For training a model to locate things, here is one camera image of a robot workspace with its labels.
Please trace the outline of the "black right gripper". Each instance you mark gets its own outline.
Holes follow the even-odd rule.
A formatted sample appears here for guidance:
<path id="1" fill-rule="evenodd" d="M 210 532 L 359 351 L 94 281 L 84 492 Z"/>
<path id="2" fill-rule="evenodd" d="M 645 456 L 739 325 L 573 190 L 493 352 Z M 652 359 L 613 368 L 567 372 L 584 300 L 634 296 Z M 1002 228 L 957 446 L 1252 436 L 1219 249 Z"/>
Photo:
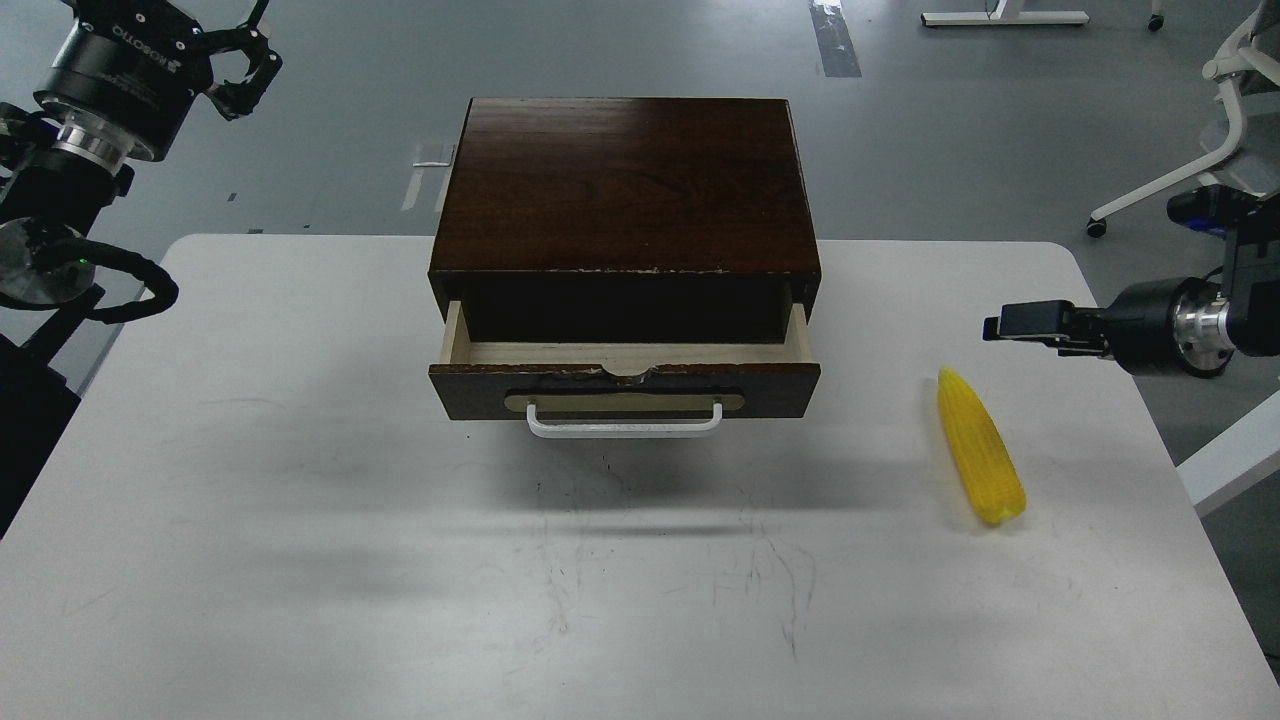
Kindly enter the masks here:
<path id="1" fill-rule="evenodd" d="M 1103 311 L 1066 300 L 1006 304 L 984 319 L 982 340 L 1043 345 L 1059 356 L 1106 356 L 1133 375 L 1212 379 L 1236 350 L 1228 309 L 1219 283 L 1167 278 L 1126 287 Z"/>

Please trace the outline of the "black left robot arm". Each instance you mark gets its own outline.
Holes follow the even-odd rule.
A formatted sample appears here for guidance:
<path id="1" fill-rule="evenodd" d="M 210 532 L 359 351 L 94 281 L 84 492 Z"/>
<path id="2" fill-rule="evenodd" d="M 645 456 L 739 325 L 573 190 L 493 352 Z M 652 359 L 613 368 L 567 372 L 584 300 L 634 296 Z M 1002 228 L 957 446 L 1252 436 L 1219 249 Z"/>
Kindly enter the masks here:
<path id="1" fill-rule="evenodd" d="M 265 1 L 206 29 L 172 1 L 73 1 L 74 23 L 28 111 L 3 105 L 3 306 L 46 311 L 1 340 L 1 521 L 9 528 L 81 404 L 52 360 L 84 322 L 118 325 L 172 307 L 178 284 L 154 260 L 91 240 L 101 210 L 133 183 L 132 161 L 163 161 L 206 97 L 250 115 L 283 67 Z"/>

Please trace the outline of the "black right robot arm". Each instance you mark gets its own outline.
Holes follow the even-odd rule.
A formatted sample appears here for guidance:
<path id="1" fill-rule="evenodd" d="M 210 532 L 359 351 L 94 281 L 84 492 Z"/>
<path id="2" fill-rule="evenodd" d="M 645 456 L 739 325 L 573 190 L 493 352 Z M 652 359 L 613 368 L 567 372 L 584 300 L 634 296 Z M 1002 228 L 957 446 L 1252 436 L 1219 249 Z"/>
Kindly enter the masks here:
<path id="1" fill-rule="evenodd" d="M 1043 345 L 1061 357 L 1115 361 L 1132 375 L 1221 375 L 1238 354 L 1279 352 L 1279 196 L 1226 184 L 1170 199 L 1171 222 L 1224 241 L 1219 281 L 1175 277 L 1126 287 L 1107 307 L 1007 304 L 986 341 Z"/>

